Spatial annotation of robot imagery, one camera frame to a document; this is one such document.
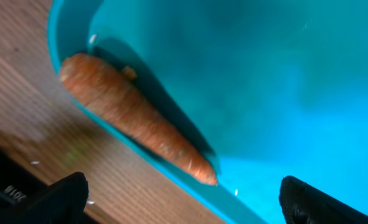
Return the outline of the orange carrot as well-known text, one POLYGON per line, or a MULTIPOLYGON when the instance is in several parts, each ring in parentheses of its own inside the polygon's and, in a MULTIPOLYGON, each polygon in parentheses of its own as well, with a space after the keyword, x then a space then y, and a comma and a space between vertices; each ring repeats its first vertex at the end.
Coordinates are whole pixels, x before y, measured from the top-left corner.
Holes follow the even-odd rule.
POLYGON ((198 182, 218 184, 211 164, 131 83, 133 69, 78 53, 63 61, 59 76, 87 110, 198 182))

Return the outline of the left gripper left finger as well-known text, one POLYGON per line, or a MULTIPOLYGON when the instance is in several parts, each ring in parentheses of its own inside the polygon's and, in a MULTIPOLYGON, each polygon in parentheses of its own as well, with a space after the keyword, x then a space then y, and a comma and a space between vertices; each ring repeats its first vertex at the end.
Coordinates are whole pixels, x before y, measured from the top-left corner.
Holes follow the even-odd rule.
POLYGON ((17 202, 0 192, 0 224, 80 223, 87 203, 88 182, 75 172, 17 202))

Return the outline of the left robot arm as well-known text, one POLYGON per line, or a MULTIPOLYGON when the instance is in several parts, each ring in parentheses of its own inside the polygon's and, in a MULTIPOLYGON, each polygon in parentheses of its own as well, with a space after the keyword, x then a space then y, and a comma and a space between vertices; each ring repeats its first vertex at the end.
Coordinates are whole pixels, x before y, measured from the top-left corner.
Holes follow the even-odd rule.
MULTIPOLYGON (((86 193, 83 173, 46 186, 0 150, 0 223, 94 223, 86 193)), ((368 224, 367 215, 293 176, 281 181, 279 203, 287 223, 368 224)))

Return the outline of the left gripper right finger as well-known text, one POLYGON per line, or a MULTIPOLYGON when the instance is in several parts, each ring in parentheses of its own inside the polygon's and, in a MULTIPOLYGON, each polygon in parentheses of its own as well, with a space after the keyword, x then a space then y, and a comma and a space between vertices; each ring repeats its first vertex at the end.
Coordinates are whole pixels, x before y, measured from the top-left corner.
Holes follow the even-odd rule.
POLYGON ((293 177, 281 181, 279 203, 287 224, 368 224, 368 216, 293 177))

